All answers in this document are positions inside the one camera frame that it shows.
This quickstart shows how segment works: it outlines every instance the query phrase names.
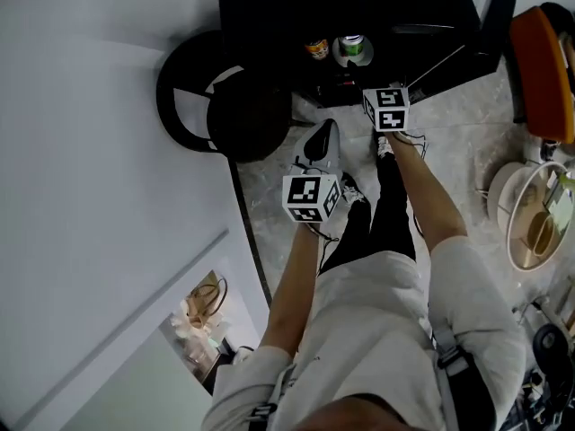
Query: white t-shirt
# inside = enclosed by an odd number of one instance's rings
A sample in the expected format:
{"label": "white t-shirt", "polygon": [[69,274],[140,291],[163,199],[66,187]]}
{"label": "white t-shirt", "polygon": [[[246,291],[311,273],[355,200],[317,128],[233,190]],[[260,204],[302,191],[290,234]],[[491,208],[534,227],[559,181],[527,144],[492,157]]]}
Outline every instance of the white t-shirt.
{"label": "white t-shirt", "polygon": [[314,307],[292,361],[276,347],[258,348],[217,371],[202,429],[247,430],[254,408],[279,397],[268,429],[292,429],[314,410],[359,393],[384,399],[412,427],[446,428],[434,370],[429,318],[446,319],[487,384],[499,429],[525,372],[525,344],[510,309],[467,238],[431,253],[429,312],[408,257],[378,252],[317,278]]}

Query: person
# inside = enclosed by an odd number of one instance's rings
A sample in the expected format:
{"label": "person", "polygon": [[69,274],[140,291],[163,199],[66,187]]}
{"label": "person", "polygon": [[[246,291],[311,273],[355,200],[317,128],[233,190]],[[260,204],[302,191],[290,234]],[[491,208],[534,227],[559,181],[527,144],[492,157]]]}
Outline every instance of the person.
{"label": "person", "polygon": [[[261,344],[241,364],[219,368],[203,431],[446,429],[434,320],[447,321],[473,356],[495,429],[505,420],[525,372],[518,326],[416,147],[397,133],[374,136],[381,193],[373,223],[366,197],[344,175],[348,223],[317,278],[318,237],[297,227]],[[429,310],[408,197],[430,255]]]}

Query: black and white cube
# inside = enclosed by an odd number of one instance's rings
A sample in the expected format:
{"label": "black and white cube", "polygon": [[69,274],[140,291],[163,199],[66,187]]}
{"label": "black and white cube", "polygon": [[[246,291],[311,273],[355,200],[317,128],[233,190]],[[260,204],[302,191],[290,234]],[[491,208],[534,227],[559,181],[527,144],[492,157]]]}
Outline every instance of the black and white cube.
{"label": "black and white cube", "polygon": [[376,131],[403,131],[407,128],[410,110],[407,88],[363,90],[363,108]]}
{"label": "black and white cube", "polygon": [[284,176],[281,204],[294,222],[325,222],[340,197],[336,175]]}

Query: round table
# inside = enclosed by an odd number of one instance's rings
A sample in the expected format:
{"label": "round table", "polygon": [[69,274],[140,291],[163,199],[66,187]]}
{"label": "round table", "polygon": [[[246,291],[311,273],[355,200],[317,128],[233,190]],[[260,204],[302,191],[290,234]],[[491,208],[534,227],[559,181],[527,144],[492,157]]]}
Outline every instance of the round table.
{"label": "round table", "polygon": [[565,167],[546,162],[503,166],[491,183],[488,212],[505,234],[513,267],[532,271],[561,246],[571,223],[573,194],[559,182]]}

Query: black desk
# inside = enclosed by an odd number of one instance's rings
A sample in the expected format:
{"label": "black desk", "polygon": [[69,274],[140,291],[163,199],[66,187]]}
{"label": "black desk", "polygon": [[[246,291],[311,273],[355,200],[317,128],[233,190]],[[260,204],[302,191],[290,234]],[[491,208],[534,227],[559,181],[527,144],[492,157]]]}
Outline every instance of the black desk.
{"label": "black desk", "polygon": [[[360,103],[361,87],[410,84],[477,36],[472,0],[219,0],[226,51],[324,107]],[[312,60],[311,40],[366,35],[369,66]]]}

